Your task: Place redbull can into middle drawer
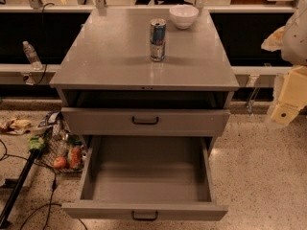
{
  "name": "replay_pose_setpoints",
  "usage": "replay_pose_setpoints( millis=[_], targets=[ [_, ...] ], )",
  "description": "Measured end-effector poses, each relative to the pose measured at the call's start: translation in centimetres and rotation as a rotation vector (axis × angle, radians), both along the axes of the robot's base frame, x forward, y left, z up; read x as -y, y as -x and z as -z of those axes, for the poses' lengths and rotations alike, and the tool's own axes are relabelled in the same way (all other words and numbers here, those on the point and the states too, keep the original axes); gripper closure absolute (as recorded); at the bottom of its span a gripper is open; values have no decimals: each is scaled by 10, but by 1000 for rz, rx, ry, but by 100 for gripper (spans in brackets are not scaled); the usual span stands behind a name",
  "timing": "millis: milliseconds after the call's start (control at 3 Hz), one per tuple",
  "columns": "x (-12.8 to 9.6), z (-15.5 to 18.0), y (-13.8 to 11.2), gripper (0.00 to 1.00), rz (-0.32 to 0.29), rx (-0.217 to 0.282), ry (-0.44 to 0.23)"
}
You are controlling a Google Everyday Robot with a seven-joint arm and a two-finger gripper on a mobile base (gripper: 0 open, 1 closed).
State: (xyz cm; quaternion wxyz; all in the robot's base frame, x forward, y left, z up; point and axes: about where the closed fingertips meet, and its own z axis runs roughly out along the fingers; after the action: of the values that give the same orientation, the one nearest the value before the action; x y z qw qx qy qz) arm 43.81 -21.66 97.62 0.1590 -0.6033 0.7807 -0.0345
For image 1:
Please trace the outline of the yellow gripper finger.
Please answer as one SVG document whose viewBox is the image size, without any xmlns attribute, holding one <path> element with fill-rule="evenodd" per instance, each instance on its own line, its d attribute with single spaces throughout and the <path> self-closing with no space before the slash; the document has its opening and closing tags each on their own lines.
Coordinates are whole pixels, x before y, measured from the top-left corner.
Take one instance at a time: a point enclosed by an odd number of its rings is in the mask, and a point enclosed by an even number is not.
<svg viewBox="0 0 307 230">
<path fill-rule="evenodd" d="M 271 119 L 282 126 L 288 125 L 298 115 L 299 110 L 291 105 L 279 103 L 271 114 Z"/>
<path fill-rule="evenodd" d="M 261 44 L 261 48 L 266 51 L 274 52 L 280 50 L 282 47 L 283 34 L 285 27 L 282 26 L 275 30 L 269 37 L 267 37 Z"/>
</svg>

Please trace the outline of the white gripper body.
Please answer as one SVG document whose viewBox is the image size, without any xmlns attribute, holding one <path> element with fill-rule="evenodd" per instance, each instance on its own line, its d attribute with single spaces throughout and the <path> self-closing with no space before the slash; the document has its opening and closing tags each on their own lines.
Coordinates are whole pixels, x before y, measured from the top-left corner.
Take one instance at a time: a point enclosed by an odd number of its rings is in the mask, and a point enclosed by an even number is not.
<svg viewBox="0 0 307 230">
<path fill-rule="evenodd" d="M 285 76 L 279 102 L 300 110 L 307 105 L 307 67 L 295 66 Z"/>
</svg>

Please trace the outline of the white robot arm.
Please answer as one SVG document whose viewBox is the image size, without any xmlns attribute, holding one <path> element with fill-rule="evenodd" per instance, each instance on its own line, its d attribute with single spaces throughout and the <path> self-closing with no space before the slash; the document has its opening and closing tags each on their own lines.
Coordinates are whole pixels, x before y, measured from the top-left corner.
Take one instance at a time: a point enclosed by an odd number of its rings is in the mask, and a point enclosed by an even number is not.
<svg viewBox="0 0 307 230">
<path fill-rule="evenodd" d="M 282 58 L 293 65 L 275 80 L 274 103 L 266 120 L 271 128 L 285 127 L 307 105 L 307 9 L 297 9 L 285 26 L 263 41 L 261 48 L 280 50 Z"/>
</svg>

